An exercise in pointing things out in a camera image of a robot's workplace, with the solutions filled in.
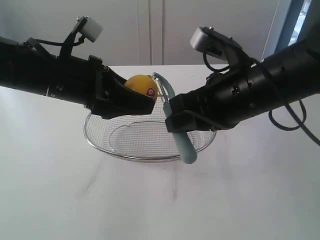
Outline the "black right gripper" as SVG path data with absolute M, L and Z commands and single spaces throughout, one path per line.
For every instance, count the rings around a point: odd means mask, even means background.
M 168 132 L 229 130 L 275 107 L 275 92 L 261 64 L 228 71 L 188 93 L 171 98 Z

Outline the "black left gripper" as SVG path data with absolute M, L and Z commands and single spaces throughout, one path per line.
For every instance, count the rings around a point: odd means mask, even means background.
M 93 55 L 88 60 L 57 57 L 51 73 L 48 97 L 84 105 L 103 119 L 149 115 L 154 109 L 151 97 L 125 87 L 127 80 Z

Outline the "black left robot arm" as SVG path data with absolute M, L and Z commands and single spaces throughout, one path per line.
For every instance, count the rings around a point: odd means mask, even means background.
M 93 115 L 113 119 L 149 115 L 155 100 L 125 87 L 126 79 L 96 56 L 60 58 L 36 46 L 1 37 L 0 85 L 84 105 Z

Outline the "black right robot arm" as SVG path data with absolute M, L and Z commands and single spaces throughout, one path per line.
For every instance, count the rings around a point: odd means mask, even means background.
M 320 46 L 308 39 L 260 65 L 212 73 L 206 84 L 173 97 L 168 132 L 229 130 L 238 123 L 320 92 Z

